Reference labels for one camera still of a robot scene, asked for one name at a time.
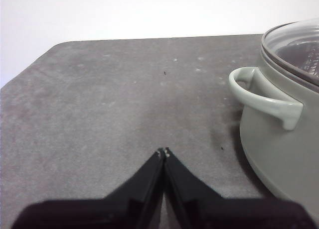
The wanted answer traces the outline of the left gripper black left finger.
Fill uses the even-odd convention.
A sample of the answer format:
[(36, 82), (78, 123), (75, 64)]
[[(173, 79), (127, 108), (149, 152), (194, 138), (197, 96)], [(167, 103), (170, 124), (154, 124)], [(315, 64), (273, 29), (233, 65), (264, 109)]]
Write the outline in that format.
[(165, 154), (158, 149), (141, 168), (101, 199), (48, 200), (27, 206), (14, 229), (157, 229)]

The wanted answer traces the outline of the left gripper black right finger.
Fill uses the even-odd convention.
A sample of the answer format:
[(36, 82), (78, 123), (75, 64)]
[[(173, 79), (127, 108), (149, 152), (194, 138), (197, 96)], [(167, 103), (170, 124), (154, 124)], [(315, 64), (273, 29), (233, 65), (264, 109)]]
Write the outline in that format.
[(277, 198), (222, 197), (163, 150), (165, 194), (183, 229), (315, 229), (306, 210)]

